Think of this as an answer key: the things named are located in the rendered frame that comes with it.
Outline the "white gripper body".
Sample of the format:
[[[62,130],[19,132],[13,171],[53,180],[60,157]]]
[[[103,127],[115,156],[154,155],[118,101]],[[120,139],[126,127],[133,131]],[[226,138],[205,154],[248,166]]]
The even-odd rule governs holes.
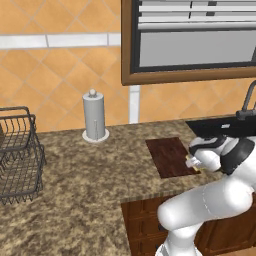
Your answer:
[[[202,163],[195,157],[187,158],[185,164],[188,168],[194,168],[195,170],[202,168]]]

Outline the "yellow sponge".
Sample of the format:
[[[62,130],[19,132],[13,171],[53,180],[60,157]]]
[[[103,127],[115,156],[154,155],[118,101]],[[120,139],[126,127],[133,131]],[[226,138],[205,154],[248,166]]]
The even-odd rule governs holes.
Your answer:
[[[192,157],[194,157],[194,156],[191,156],[190,154],[188,154],[187,156],[186,156],[186,160],[187,160],[187,158],[192,158]]]

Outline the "dark brown cutting board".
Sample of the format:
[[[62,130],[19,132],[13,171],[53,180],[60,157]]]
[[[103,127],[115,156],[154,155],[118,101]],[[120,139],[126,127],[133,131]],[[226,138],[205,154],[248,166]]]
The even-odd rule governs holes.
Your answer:
[[[178,137],[146,140],[161,179],[199,174],[185,164],[188,152]]]

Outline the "black sink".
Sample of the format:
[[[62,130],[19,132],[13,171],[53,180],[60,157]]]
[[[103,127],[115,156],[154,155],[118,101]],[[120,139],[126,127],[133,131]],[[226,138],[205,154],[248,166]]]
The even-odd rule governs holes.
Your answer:
[[[219,135],[229,137],[256,136],[256,116],[239,120],[235,116],[187,121],[197,137],[210,138]]]

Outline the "brown wooden drawer front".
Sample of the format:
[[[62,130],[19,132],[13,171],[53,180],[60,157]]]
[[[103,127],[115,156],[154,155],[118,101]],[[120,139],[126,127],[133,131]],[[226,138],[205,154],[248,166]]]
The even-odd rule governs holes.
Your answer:
[[[130,219],[128,221],[129,238],[138,238],[146,235],[158,234],[160,232],[165,232],[165,229],[154,216]]]
[[[132,256],[155,256],[158,247],[165,241],[164,236],[146,237],[129,242]]]
[[[130,202],[128,207],[128,216],[134,217],[142,216],[144,214],[155,214],[158,207],[167,199],[170,199],[170,196],[156,197]]]

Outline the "dark grey tap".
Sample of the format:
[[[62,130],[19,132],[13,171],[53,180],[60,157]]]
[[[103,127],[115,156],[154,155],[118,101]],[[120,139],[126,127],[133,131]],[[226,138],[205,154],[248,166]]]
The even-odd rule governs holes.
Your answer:
[[[250,102],[250,99],[255,87],[256,87],[256,80],[254,80],[248,88],[242,109],[236,112],[236,117],[239,120],[245,120],[247,117],[256,116],[256,102],[254,103],[254,107],[248,110],[248,104]]]

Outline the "brown wooden cupboard door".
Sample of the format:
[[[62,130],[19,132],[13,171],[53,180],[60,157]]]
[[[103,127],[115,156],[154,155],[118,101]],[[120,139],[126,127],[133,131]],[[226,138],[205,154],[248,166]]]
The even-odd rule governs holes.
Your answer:
[[[216,256],[256,245],[256,205],[232,218],[205,222],[195,245],[204,256]]]

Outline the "grey paper towel holder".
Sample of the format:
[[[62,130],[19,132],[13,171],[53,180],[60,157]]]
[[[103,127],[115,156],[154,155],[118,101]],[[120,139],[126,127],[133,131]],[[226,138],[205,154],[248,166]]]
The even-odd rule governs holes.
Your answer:
[[[84,140],[89,143],[100,143],[109,137],[105,126],[104,95],[95,89],[90,89],[83,95],[85,115]]]

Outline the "brown framed window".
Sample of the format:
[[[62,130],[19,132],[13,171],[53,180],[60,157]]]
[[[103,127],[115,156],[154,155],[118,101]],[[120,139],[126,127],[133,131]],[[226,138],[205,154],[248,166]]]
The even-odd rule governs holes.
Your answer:
[[[139,30],[140,0],[121,0],[124,85],[256,77],[256,29]]]

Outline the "white window blinds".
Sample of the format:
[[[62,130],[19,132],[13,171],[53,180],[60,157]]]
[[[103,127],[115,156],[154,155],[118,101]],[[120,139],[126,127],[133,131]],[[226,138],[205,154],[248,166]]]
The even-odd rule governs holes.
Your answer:
[[[256,0],[140,0],[139,30],[256,29]]]

